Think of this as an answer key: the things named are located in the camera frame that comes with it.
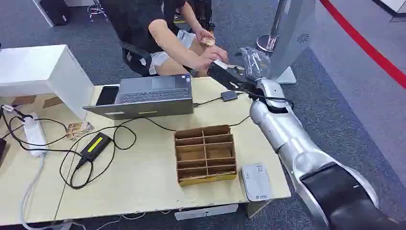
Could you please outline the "person's left hand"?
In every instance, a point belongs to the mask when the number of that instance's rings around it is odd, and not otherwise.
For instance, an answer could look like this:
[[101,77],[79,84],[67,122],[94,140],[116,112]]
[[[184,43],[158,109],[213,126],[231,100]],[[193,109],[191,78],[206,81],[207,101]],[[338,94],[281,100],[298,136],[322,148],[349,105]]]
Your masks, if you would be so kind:
[[205,40],[205,39],[208,41],[215,40],[214,35],[211,32],[209,32],[203,28],[199,28],[199,29],[195,30],[194,33],[196,35],[198,42],[203,42],[203,40]]

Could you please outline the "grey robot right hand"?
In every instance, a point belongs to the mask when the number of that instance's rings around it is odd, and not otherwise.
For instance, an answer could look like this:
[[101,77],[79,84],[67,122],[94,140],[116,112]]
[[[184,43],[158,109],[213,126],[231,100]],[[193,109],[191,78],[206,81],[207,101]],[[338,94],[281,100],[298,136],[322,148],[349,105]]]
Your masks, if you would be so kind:
[[208,67],[207,74],[231,91],[255,92],[256,90],[255,81],[249,79],[245,69],[240,66],[228,65],[216,60]]

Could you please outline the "person's right hand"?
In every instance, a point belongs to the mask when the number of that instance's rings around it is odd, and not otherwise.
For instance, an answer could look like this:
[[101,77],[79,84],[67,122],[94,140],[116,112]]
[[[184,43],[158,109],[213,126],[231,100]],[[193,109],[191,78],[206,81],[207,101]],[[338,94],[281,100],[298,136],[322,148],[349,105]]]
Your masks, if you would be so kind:
[[211,65],[212,62],[220,60],[224,63],[228,63],[228,54],[222,48],[217,46],[208,47],[200,56],[194,69],[205,70]]

